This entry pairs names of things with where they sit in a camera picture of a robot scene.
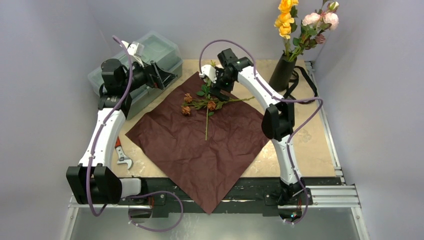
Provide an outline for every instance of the wrench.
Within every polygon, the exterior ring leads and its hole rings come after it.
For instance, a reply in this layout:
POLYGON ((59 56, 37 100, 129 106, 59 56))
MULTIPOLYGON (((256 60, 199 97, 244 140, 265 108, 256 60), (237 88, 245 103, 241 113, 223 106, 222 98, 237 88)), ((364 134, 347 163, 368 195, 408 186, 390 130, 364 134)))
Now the wrench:
POLYGON ((119 157, 117 164, 126 164, 127 169, 130 170, 130 168, 133 166, 133 160, 124 154, 119 137, 116 139, 115 149, 119 157))

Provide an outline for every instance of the brown paper sheet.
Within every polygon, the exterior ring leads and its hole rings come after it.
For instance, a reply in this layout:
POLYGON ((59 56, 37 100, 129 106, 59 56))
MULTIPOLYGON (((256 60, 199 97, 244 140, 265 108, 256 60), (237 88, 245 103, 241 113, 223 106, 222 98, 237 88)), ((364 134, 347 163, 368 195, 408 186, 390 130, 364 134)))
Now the brown paper sheet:
POLYGON ((230 102, 209 117, 206 141, 206 110, 192 108, 190 116, 181 112, 184 94, 195 97, 203 83, 195 73, 126 136, 210 214, 268 139, 261 113, 245 102, 230 102))

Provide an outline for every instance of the beige table surface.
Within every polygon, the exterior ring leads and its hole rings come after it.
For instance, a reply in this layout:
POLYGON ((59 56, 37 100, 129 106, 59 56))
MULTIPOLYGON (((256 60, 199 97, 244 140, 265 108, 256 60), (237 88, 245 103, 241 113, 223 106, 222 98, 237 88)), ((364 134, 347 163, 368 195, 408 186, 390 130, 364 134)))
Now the beige table surface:
MULTIPOLYGON (((209 63, 210 60, 203 61, 202 64, 209 63)), ((265 79, 269 80, 277 64, 277 60, 258 60, 257 71, 265 79)), ((302 60, 298 60, 296 65, 305 67, 302 60)), ((182 76, 165 90, 157 99, 150 103, 138 115, 125 122, 119 138, 124 153, 133 160, 133 166, 127 170, 126 164, 117 164, 118 155, 113 151, 112 171, 118 177, 166 177, 166 175, 143 153, 141 148, 135 145, 125 134, 140 120, 145 114, 153 110, 165 97, 176 87, 181 85, 191 75, 199 70, 198 60, 184 60, 182 65, 182 76)), ((313 97, 314 93, 306 80, 299 74, 300 80, 292 95, 297 99, 313 97)), ((240 83, 236 82, 234 90, 231 92, 238 98, 249 98, 252 94, 240 83)), ((259 112, 264 113, 256 99, 247 101, 259 112)), ((315 103, 308 105, 295 104, 295 128, 302 124, 316 109, 315 103)), ((331 159, 325 129, 319 114, 317 114, 303 129, 293 138, 293 145, 297 164, 301 173, 305 177, 333 177, 335 176, 334 166, 331 159)), ((242 177, 278 177, 280 168, 277 155, 271 141, 265 145, 262 151, 255 158, 250 167, 244 172, 242 177)))

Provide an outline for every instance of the wall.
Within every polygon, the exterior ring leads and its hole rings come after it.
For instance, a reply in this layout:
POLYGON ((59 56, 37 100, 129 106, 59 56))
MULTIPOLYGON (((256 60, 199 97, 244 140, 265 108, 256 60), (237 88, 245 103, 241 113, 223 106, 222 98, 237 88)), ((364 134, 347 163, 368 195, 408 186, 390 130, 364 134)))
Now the wall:
POLYGON ((0 239, 59 239, 111 50, 84 0, 2 0, 0 32, 0 239))
MULTIPOLYGON (((88 0, 90 10, 105 36, 118 35, 135 41, 154 30, 179 46, 184 59, 198 59, 201 49, 210 41, 229 39, 241 44, 257 59, 278 59, 283 52, 283 39, 274 22, 280 14, 279 0, 88 0)), ((300 19, 321 7, 321 1, 301 0, 300 19)), ((299 36, 300 27, 293 36, 299 36)), ((106 38, 114 53, 119 46, 106 38)), ((226 43, 216 43, 205 52, 205 58, 217 58, 226 43)), ((306 60, 315 60, 321 45, 305 52, 306 60)), ((246 56, 236 51, 238 56, 246 56)))
POLYGON ((371 239, 423 239, 424 2, 340 0, 315 64, 346 180, 371 239))

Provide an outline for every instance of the plastic storage box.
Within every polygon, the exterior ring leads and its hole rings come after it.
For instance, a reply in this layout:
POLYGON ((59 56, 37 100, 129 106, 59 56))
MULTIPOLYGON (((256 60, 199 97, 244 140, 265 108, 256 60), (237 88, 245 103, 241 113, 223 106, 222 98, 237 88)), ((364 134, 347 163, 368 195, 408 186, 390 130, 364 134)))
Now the plastic storage box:
MULTIPOLYGON (((180 51, 175 43, 154 31, 150 31, 136 42, 144 45, 144 50, 141 56, 141 60, 143 60, 143 62, 150 64, 150 61, 155 61, 164 71, 177 75, 168 87, 173 84, 175 80, 181 77, 183 74, 183 59, 181 58, 180 51)), ((122 64, 128 67, 128 58, 124 51, 121 51, 113 58, 118 59, 122 64)), ((100 86, 104 83, 100 66, 88 74, 88 80, 94 92, 99 96, 100 86)), ((150 88, 146 85, 132 91, 130 93, 132 97, 131 108, 129 109, 128 117, 126 119, 129 120, 137 115, 163 91, 164 90, 157 88, 150 88)))

